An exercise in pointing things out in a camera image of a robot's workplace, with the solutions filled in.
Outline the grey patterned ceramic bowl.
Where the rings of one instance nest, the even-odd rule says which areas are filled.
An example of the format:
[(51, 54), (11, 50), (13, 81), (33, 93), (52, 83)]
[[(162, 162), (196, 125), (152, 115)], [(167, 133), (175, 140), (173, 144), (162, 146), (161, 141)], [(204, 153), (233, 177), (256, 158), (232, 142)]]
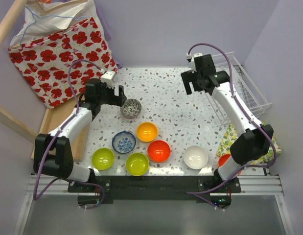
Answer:
[(135, 118), (142, 110), (141, 103), (136, 99), (127, 99), (120, 107), (120, 112), (127, 118)]

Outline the blue white ceramic bowl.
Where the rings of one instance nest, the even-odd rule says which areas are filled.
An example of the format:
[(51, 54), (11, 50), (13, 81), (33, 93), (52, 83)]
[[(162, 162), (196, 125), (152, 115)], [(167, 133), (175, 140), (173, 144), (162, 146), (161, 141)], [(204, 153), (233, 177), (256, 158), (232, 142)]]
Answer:
[(121, 131), (112, 138), (113, 150), (119, 154), (127, 154), (136, 146), (135, 136), (128, 131)]

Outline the white wire dish rack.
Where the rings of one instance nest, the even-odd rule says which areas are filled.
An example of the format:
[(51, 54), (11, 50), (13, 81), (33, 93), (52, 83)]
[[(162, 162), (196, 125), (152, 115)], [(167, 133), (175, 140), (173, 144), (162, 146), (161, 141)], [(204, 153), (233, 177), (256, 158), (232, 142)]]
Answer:
[[(256, 118), (261, 119), (265, 112), (270, 108), (271, 103), (266, 100), (251, 77), (246, 73), (243, 66), (235, 58), (234, 52), (228, 52), (226, 55), (231, 63), (234, 88), (252, 114)], [(205, 94), (205, 96), (210, 103), (210, 109), (214, 111), (213, 116), (217, 118), (220, 126), (222, 127), (230, 124), (230, 118), (221, 105), (208, 94)]]

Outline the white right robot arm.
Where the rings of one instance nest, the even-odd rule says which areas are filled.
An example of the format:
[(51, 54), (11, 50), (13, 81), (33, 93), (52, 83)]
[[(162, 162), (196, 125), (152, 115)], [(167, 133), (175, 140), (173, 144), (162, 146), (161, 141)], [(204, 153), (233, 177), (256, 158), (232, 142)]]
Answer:
[(186, 94), (208, 93), (223, 108), (237, 132), (237, 139), (230, 146), (231, 156), (216, 170), (212, 181), (217, 192), (224, 192), (230, 187), (229, 179), (268, 153), (274, 131), (248, 109), (233, 86), (231, 73), (217, 71), (210, 54), (188, 53), (186, 59), (191, 63), (191, 69), (181, 74)]

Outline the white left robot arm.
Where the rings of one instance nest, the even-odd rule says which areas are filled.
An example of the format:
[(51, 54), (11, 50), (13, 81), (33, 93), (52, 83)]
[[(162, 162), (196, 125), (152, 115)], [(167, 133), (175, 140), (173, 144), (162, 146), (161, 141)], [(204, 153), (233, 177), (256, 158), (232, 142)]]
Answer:
[(118, 95), (115, 86), (109, 87), (99, 79), (90, 79), (82, 98), (77, 99), (73, 112), (57, 128), (48, 134), (39, 134), (35, 139), (33, 170), (40, 175), (79, 181), (85, 192), (95, 189), (96, 180), (91, 170), (77, 165), (72, 156), (71, 144), (85, 126), (99, 114), (102, 105), (121, 107), (127, 97), (124, 87), (119, 85)]

